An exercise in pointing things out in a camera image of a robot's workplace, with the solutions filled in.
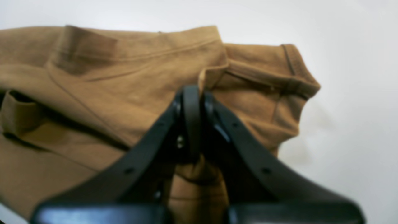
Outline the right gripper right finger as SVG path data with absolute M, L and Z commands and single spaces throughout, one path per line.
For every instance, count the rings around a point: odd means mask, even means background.
M 223 175 L 226 224 L 364 224 L 357 204 L 272 155 L 210 92 L 203 95 L 205 157 Z

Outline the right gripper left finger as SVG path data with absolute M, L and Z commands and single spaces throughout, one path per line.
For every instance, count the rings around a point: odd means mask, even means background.
M 183 87 L 137 145 L 92 179 L 41 203 L 30 223 L 172 224 L 164 182 L 177 164 L 200 159 L 200 108 L 198 87 Z

